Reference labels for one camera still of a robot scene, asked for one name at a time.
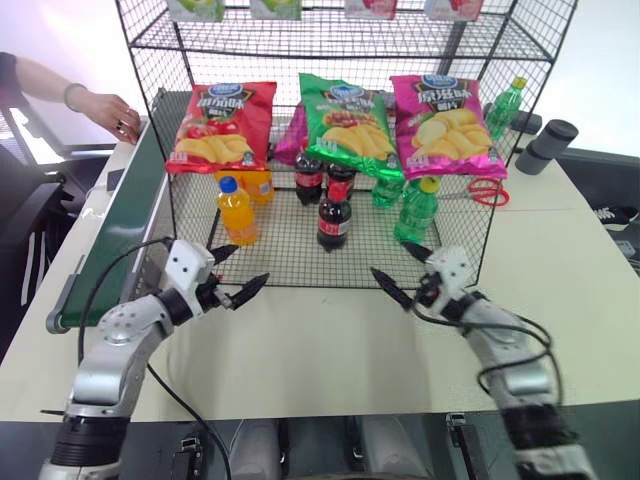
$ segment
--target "table surface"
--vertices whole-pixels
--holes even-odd
[[[132,151],[119,144],[97,184]],[[617,373],[640,360],[638,277],[555,162],[535,177],[512,166],[504,186],[511,202],[495,213],[479,288],[551,332],[567,404],[640,398],[640,381]],[[7,352],[0,421],[59,421],[39,411],[64,409],[76,332],[51,335],[45,318],[110,198],[93,190]],[[207,419],[494,409],[466,341],[379,290],[266,288],[181,326],[151,363]],[[189,418],[145,380],[134,421]]]

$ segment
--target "cola bottle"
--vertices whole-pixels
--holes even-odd
[[[347,186],[336,182],[329,186],[327,198],[318,208],[318,243],[327,252],[341,248],[347,241],[351,205],[347,201]]]
[[[329,165],[327,173],[329,175],[327,190],[334,183],[344,183],[347,187],[347,200],[351,200],[353,185],[356,180],[356,171],[353,168],[343,167],[337,163],[332,163]]]
[[[322,162],[304,153],[296,157],[296,195],[303,205],[318,203],[322,196]]]

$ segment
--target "potato chip bag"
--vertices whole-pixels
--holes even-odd
[[[396,3],[397,0],[345,0],[344,13],[347,18],[393,20]]]
[[[264,170],[275,93],[275,82],[194,86],[167,172]]]
[[[300,74],[300,92],[309,130],[307,155],[383,180],[404,178],[382,95],[308,73]]]
[[[287,165],[295,165],[296,157],[306,146],[307,121],[304,118],[304,106],[299,103],[293,113],[291,123],[273,151],[273,159]]]
[[[507,177],[482,117],[478,81],[446,75],[391,81],[396,144],[408,180],[446,174]]]

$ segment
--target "green bottle cap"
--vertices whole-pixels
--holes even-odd
[[[516,77],[511,82],[511,86],[522,90],[524,86],[527,84],[527,79],[524,77]]]
[[[436,193],[440,190],[440,177],[421,178],[419,188],[424,193]]]

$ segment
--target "human hand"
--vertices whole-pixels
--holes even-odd
[[[69,92],[69,103],[118,140],[134,144],[138,141],[140,116],[119,96],[78,87]]]

